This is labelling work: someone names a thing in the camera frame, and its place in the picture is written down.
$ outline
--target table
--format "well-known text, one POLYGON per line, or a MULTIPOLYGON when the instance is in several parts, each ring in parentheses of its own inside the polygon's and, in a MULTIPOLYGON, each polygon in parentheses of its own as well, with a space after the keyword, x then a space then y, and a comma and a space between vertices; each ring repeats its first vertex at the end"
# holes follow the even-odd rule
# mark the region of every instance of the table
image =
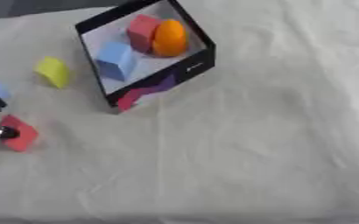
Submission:
POLYGON ((106 9, 0 19, 8 113, 41 135, 27 154, 0 146, 0 221, 359 216, 359 1, 181 2, 217 67, 123 115, 73 28, 106 9), (33 73, 44 56, 69 88, 33 73))

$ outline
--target yellow block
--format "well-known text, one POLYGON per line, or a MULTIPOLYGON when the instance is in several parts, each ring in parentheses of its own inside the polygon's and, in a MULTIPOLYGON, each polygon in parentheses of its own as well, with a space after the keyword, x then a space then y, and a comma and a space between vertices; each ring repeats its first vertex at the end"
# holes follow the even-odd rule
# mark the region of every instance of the yellow block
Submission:
POLYGON ((185 27, 179 21, 173 19, 162 22, 155 32, 152 48, 159 56, 179 56, 187 50, 185 27))
POLYGON ((45 57, 35 67, 35 72, 46 77, 57 88, 64 88, 69 83, 69 69, 60 59, 45 57))

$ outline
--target black box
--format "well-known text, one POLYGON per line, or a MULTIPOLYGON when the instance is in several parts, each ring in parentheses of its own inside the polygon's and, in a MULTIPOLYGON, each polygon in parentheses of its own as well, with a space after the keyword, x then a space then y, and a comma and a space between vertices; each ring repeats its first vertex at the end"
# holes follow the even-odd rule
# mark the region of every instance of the black box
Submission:
MULTIPOLYGON (((102 92, 109 105, 113 108, 117 108, 118 102, 128 97, 130 91, 133 91, 132 93, 134 94, 138 90, 153 88, 167 79, 173 79, 174 85, 171 85, 171 88, 173 88, 215 66, 215 43, 176 0, 132 1, 80 22, 75 27, 102 92), (118 35, 118 38, 122 39, 123 34, 120 33, 123 33, 125 26, 138 14, 150 14, 162 19, 175 18, 180 20, 187 28, 190 39, 189 51, 185 55, 174 59, 143 58, 141 60, 143 62, 135 72, 134 80, 130 80, 128 83, 121 84, 106 80, 99 74, 94 60, 97 49, 99 45, 102 46, 103 42, 112 39, 114 35, 118 35)), ((140 93, 133 98, 143 96, 140 93)), ((132 100, 134 105, 143 103, 138 98, 132 100)))

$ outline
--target white fabric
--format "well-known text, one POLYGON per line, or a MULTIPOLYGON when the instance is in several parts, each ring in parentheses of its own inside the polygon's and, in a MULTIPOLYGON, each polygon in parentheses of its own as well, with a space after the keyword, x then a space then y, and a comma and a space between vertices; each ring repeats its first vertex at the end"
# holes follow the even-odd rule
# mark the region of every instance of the white fabric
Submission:
POLYGON ((27 154, 0 146, 0 219, 359 223, 359 0, 181 2, 216 68, 123 115, 74 30, 104 9, 0 19, 8 112, 40 133, 27 154), (33 73, 46 55, 69 88, 33 73))

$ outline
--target tabletop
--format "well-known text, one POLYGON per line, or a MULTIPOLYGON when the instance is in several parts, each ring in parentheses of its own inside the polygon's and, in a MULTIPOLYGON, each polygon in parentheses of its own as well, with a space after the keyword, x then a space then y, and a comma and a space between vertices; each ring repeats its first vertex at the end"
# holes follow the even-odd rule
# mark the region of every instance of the tabletop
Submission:
POLYGON ((359 1, 180 2, 216 68, 122 115, 74 29, 107 9, 0 19, 6 113, 40 134, 29 153, 0 145, 0 220, 359 215, 359 1), (34 74, 45 56, 70 87, 34 74))

